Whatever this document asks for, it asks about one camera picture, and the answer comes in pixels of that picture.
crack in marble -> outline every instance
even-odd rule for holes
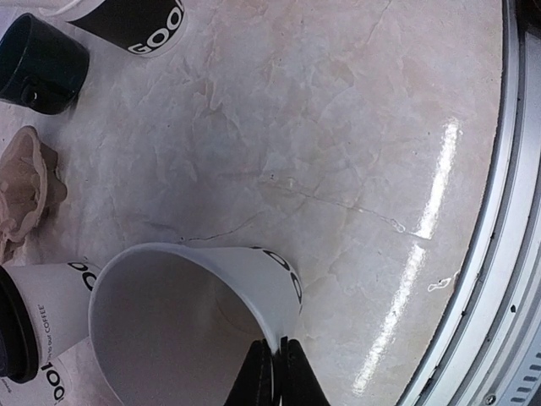
[[[231,235],[233,233],[236,233],[237,231],[241,230],[242,228],[246,227],[249,222],[254,220],[259,214],[261,214],[261,211],[258,211],[255,213],[252,217],[250,217],[248,220],[244,221],[240,226],[235,227],[233,230],[226,231],[225,233],[218,233],[211,235],[209,237],[192,237],[191,239],[182,239],[179,244],[186,244],[193,241],[211,241],[212,239],[218,239],[220,237],[225,237],[226,235]]]
[[[377,28],[380,26],[381,21],[383,21],[383,17],[385,16],[385,13],[387,12],[387,10],[391,6],[392,2],[394,2],[394,1],[395,0],[389,0],[389,2],[387,2],[385,8],[383,9],[383,11],[380,14],[380,17],[378,18],[378,20],[376,21],[376,23],[372,27],[372,30],[370,30],[368,38],[366,39],[366,41],[364,42],[364,44],[361,47],[365,47],[370,42],[370,40],[372,39],[372,35],[375,33]]]
[[[407,231],[406,227],[403,224],[400,224],[394,218],[383,216],[382,214],[379,214],[377,211],[366,209],[366,208],[361,207],[361,206],[355,206],[355,205],[349,206],[349,205],[346,205],[345,203],[341,203],[339,201],[321,199],[320,197],[317,197],[317,196],[312,195],[310,193],[303,192],[301,190],[288,189],[288,188],[284,188],[283,186],[280,186],[280,185],[277,185],[277,184],[270,184],[269,182],[265,182],[265,184],[267,184],[270,187],[275,188],[275,189],[284,190],[284,191],[290,192],[290,193],[296,193],[296,194],[304,196],[304,197],[306,197],[308,199],[320,201],[321,203],[326,203],[328,205],[338,206],[338,207],[344,208],[344,209],[349,210],[349,211],[356,211],[356,212],[359,212],[359,213],[366,213],[366,214],[370,214],[372,216],[376,216],[382,222],[384,222],[385,224],[390,225],[395,230],[396,233],[406,234],[406,235],[409,235],[410,237],[414,237],[415,239],[421,240],[421,241],[430,241],[430,239],[420,237],[417,234],[414,234],[414,233],[411,233],[411,232]]]

floor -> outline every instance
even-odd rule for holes
[[[76,30],[76,108],[0,105],[60,152],[68,200],[17,262],[145,241],[262,245],[299,270],[297,337],[333,406],[394,405],[461,268],[498,117],[497,1],[186,1],[147,60]],[[115,406],[90,345],[67,406]]]

black coffee cup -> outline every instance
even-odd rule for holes
[[[23,14],[0,41],[0,61],[0,99],[58,114],[79,94],[90,57],[76,40]]]
[[[81,0],[49,15],[142,57],[171,49],[186,29],[181,0]]]

cup rim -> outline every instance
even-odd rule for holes
[[[6,348],[5,351],[15,349],[17,352],[22,352],[25,357],[20,361],[21,369],[7,377],[19,384],[26,383],[36,377],[39,369],[36,334],[19,289],[3,266],[0,266],[0,291],[4,307],[2,321],[10,324],[8,328],[3,328],[3,333],[14,335],[18,338],[17,341],[20,340],[18,348]]]
[[[235,281],[235,278],[229,277],[228,272],[226,272],[220,266],[220,264],[217,264],[216,262],[209,260],[205,255],[202,255],[200,252],[198,252],[199,250],[201,249],[190,248],[184,245],[172,244],[172,243],[146,243],[146,244],[139,244],[139,245],[130,247],[127,250],[116,255],[111,261],[109,261],[107,265],[101,270],[100,275],[98,276],[97,281],[92,290],[92,295],[90,296],[88,324],[89,324],[90,343],[95,353],[96,353],[96,349],[94,348],[94,341],[95,341],[94,337],[96,336],[96,329],[94,327],[95,323],[94,323],[94,317],[93,317],[93,313],[94,313],[93,309],[96,306],[96,292],[100,290],[100,286],[104,283],[109,273],[112,271],[112,269],[114,269],[114,267],[117,264],[119,264],[125,258],[129,256],[135,253],[141,253],[141,252],[161,252],[161,253],[166,253],[166,254],[171,254],[171,255],[177,255],[179,257],[184,258],[187,261],[193,262],[195,265],[200,266],[201,268],[205,269],[205,271],[209,272],[214,277],[217,277],[218,279],[220,279],[243,301],[244,305],[249,309],[250,313],[252,313],[252,315],[254,316],[254,319],[257,321],[260,327],[261,332],[265,336],[265,339],[267,340],[269,347],[279,348],[280,343],[277,342],[276,335],[272,331],[272,328],[268,325],[265,318],[261,314],[260,310],[255,306],[254,303],[252,303],[250,298],[246,294],[243,293],[242,289],[239,288],[238,284]]]
[[[28,48],[28,44],[30,43],[30,37],[32,36],[32,31],[34,29],[34,21],[37,19],[37,17],[32,13],[21,14],[19,17],[17,17],[14,20],[13,23],[11,23],[11,25],[8,27],[8,29],[4,33],[2,39],[0,40],[0,51],[1,51],[2,47],[5,45],[4,43],[5,43],[8,35],[12,34],[13,31],[17,29],[17,25],[23,19],[29,19],[30,20],[30,28],[28,30],[28,35],[26,36],[25,47],[23,48],[23,51],[22,51],[22,53],[20,54],[20,57],[19,57],[19,61],[17,62],[17,66],[15,67],[15,69],[14,69],[13,73],[11,74],[11,76],[9,77],[8,81],[6,82],[6,84],[3,87],[0,87],[0,94],[3,94],[4,91],[7,88],[9,88],[9,86],[12,84],[12,82],[14,80],[14,73],[17,72],[17,70],[20,68],[20,64],[22,64],[22,62],[23,62],[23,57],[25,55],[26,49]]]

printed text on cup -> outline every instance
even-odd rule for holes
[[[174,7],[169,13],[166,26],[154,31],[146,40],[146,44],[139,43],[132,45],[128,48],[128,51],[137,55],[145,55],[169,41],[169,38],[178,30],[184,19],[184,5],[179,0],[175,0],[175,3],[178,7]]]

